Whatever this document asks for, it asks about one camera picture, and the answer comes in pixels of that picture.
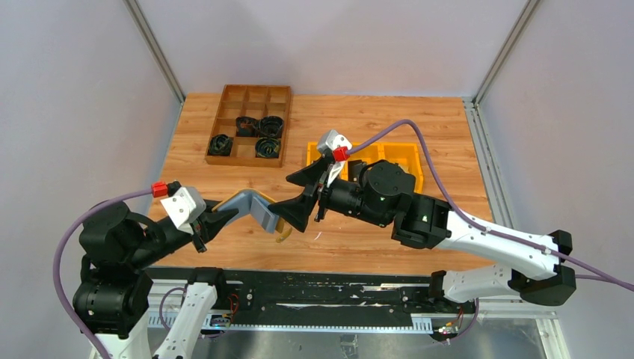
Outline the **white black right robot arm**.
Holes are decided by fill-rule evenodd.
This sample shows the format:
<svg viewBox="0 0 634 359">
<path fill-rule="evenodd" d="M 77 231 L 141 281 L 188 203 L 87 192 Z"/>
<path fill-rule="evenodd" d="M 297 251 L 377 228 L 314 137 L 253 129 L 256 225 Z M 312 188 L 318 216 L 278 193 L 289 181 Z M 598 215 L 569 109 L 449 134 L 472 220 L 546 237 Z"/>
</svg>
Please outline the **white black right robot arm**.
<svg viewBox="0 0 634 359">
<path fill-rule="evenodd" d="M 415 177 L 385 160 L 358 162 L 357 176 L 347 180 L 333 178 L 332 168 L 319 159 L 288 175 L 302 192 L 271 204 L 270 211 L 299 231 L 337 212 L 391 227 L 392 238 L 409 248 L 464 251 L 492 261 L 479 269 L 434 272 L 426 293 L 431 309 L 442 313 L 455 303 L 501 295 L 560 306 L 576 291 L 575 271 L 564 264 L 572 249 L 568 232 L 522 233 L 466 215 L 444 200 L 416 193 Z"/>
</svg>

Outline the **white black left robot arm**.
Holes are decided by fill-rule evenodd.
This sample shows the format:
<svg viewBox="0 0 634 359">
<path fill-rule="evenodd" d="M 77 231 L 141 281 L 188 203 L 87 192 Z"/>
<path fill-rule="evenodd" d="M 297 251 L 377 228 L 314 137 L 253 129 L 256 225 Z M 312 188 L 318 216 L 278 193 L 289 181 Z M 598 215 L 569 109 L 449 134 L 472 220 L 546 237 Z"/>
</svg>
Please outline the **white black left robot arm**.
<svg viewBox="0 0 634 359">
<path fill-rule="evenodd" d="M 122 200 L 101 203 L 80 218 L 81 285 L 73 314 L 100 358 L 190 358 L 211 309 L 222 308 L 230 290 L 223 269 L 195 268 L 167 336 L 156 349 L 148 339 L 149 293 L 146 270 L 175 250 L 193 243 L 199 251 L 238 214 L 214 212 L 212 202 L 194 219 L 194 232 L 175 228 L 169 218 L 155 222 L 134 213 Z"/>
</svg>

